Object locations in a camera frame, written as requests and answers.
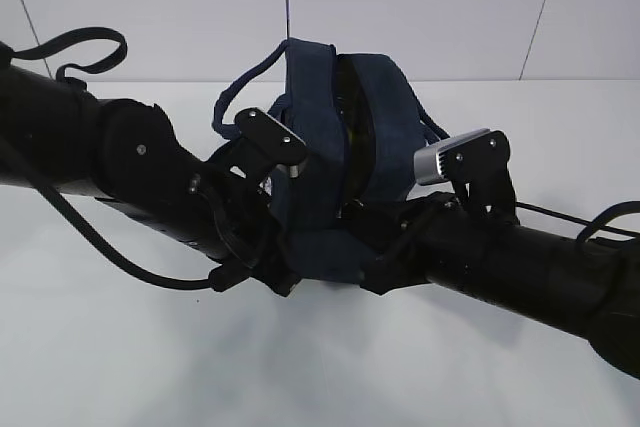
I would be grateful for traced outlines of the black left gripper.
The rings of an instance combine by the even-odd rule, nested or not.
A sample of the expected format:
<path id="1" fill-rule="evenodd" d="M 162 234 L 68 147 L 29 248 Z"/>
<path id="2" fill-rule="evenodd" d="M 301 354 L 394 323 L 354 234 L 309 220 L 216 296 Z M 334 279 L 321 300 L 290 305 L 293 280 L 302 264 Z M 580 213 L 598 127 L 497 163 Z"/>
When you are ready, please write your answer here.
<path id="1" fill-rule="evenodd" d="M 225 292 L 252 278 L 281 297 L 291 294 L 300 275 L 288 265 L 282 249 L 281 229 L 265 198 L 240 195 L 224 200 L 209 193 L 215 230 L 229 255 L 209 273 L 210 287 Z"/>

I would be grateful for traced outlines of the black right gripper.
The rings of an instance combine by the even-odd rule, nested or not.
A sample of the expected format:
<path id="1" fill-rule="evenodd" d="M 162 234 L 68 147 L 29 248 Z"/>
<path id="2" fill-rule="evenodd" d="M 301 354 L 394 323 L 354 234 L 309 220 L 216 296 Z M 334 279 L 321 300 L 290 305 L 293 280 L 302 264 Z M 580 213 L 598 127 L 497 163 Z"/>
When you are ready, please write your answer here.
<path id="1" fill-rule="evenodd" d="M 352 200 L 342 210 L 347 231 L 373 251 L 362 263 L 359 286 L 376 295 L 436 284 L 468 292 L 466 242 L 455 236 L 468 214 L 449 193 L 400 202 Z"/>

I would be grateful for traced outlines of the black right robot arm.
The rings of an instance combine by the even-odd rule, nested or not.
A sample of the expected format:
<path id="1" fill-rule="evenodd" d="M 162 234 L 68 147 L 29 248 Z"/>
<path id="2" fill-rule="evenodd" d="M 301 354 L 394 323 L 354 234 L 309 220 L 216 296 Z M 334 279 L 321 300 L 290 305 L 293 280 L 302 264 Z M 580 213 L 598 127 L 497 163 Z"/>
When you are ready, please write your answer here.
<path id="1" fill-rule="evenodd" d="M 378 295 L 435 284 L 585 340 L 607 363 L 639 375 L 639 240 L 598 231 L 636 214 L 605 209 L 573 238 L 510 215 L 467 212 L 452 193 L 343 209 L 348 231 L 374 251 L 360 275 Z"/>

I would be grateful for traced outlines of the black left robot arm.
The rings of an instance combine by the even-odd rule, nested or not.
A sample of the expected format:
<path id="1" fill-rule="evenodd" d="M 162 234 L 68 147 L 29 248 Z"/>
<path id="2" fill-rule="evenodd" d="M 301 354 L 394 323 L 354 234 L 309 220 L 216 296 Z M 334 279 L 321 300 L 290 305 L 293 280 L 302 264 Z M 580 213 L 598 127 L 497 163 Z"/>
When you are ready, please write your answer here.
<path id="1" fill-rule="evenodd" d="M 132 99 L 101 100 L 85 87 L 16 67 L 44 49 L 1 50 L 1 181 L 38 191 L 107 260 L 130 276 L 176 291 L 228 290 L 255 279 L 287 296 L 289 265 L 264 181 L 295 167 L 304 143 L 268 114 L 248 108 L 238 136 L 201 160 L 182 147 L 167 114 Z M 148 271 L 118 252 L 70 204 L 91 197 L 208 257 L 202 279 Z"/>

